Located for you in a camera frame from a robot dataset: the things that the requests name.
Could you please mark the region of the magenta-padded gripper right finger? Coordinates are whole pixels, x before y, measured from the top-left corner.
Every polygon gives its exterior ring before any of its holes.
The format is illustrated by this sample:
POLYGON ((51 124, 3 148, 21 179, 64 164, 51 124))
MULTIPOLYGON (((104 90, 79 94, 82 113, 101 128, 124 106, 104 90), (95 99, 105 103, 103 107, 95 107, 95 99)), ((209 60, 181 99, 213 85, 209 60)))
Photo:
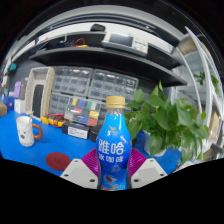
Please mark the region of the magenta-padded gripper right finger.
POLYGON ((166 172, 154 158, 147 159, 132 149, 128 161, 128 188, 141 188, 166 176, 166 172))

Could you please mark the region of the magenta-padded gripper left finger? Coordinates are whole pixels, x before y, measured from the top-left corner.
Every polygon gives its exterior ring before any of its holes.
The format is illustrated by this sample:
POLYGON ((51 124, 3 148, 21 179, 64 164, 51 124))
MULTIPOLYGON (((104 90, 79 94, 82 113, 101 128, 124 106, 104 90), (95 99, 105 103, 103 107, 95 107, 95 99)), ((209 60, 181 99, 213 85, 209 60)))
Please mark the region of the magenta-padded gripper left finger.
POLYGON ((90 150, 81 159, 73 159, 61 178, 84 188, 97 189, 100 182, 100 163, 96 149, 90 150))

